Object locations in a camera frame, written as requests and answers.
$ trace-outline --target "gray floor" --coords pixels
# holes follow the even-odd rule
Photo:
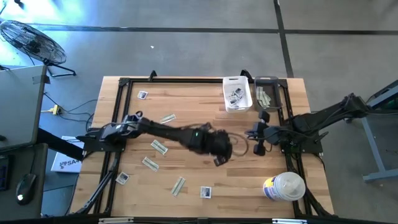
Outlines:
[[[79,26],[277,28],[271,0],[42,0],[43,9],[35,9],[31,2],[26,0],[28,13],[10,3],[0,17]],[[280,6],[286,29],[398,29],[398,1],[280,0]],[[162,76],[230,76],[245,68],[254,76],[287,76],[278,34],[45,33],[66,50],[64,66],[78,73],[77,77],[52,78],[46,86],[65,108],[96,98],[105,75],[148,75],[156,70]],[[398,77],[396,35],[287,35],[287,44],[294,77],[304,78],[314,111],[351,92],[367,98]],[[0,42],[0,54],[2,65],[31,65],[29,58],[5,42]],[[51,106],[45,99],[43,109]],[[95,103],[80,111],[94,109]],[[49,114],[42,115],[40,125],[57,136],[85,132],[84,123]],[[362,181],[362,175],[377,167],[361,123],[336,123],[327,131],[322,144],[336,214],[398,222],[398,180]],[[47,165],[52,163],[51,154]],[[389,158],[387,166],[397,167],[396,154],[383,156]],[[47,172],[43,213],[65,213],[71,187],[51,189],[74,181],[74,175]]]

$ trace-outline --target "wooden table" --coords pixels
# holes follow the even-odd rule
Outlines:
[[[119,78],[104,77],[93,127],[102,127],[111,121]],[[303,79],[289,78],[287,83],[293,113],[309,112]],[[149,93],[146,100],[137,98],[140,90]],[[258,121],[258,112],[253,106],[247,113],[227,113],[219,83],[135,83],[129,114],[139,110],[154,121],[175,114],[177,119],[167,123],[171,126],[210,122],[217,129],[241,135]],[[279,125],[277,113],[271,113],[270,124]],[[154,139],[169,148],[164,156],[150,146]],[[116,184],[112,216],[293,217],[291,202],[272,202],[262,190],[267,178],[286,171],[284,155],[279,146],[274,146],[266,156],[257,156],[252,152],[254,145],[254,141],[249,142],[249,152],[244,157],[232,156],[227,164],[215,167],[211,156],[196,155],[177,142],[147,134],[130,139],[119,166],[119,172],[129,174],[130,179],[125,185]],[[242,151],[244,141],[233,147]],[[141,162],[146,156],[160,165],[157,172]],[[104,153],[96,152],[83,161],[71,212],[81,208],[97,187],[103,157]],[[311,154],[303,154],[302,159],[309,189],[324,208],[333,213],[320,160]],[[186,182],[178,197],[174,197],[170,191],[179,177],[184,177]],[[201,186],[212,187],[211,199],[200,198]],[[108,189],[105,189],[101,208],[107,197]]]

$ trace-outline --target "fan stand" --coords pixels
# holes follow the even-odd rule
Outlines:
[[[49,71],[51,77],[64,77],[64,76],[70,76],[70,75],[75,76],[75,75],[76,75],[76,72],[75,72],[74,70],[69,69],[69,68],[65,68],[65,67],[60,66],[60,65],[56,65],[56,64],[50,62],[50,61],[47,60],[47,59],[44,59],[44,60],[43,60],[43,63],[44,63],[44,65],[46,65],[46,66],[55,66],[55,67],[62,68],[62,69],[64,69],[64,70],[67,70],[67,71],[70,71],[70,72],[71,72],[71,73],[64,73],[64,74],[59,74],[59,75],[53,75],[53,73],[50,71],[50,68],[48,68],[47,70]]]

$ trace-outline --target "electric fan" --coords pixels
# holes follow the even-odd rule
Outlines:
[[[37,29],[18,21],[7,20],[0,24],[0,33],[12,46],[28,56],[40,60],[44,65],[56,66],[72,72],[53,75],[49,70],[52,77],[76,75],[74,70],[60,66],[67,60],[62,47]]]

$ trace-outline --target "plastic jar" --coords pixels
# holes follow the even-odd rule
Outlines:
[[[304,196],[305,183],[298,174],[284,172],[264,182],[265,195],[275,201],[295,201]]]

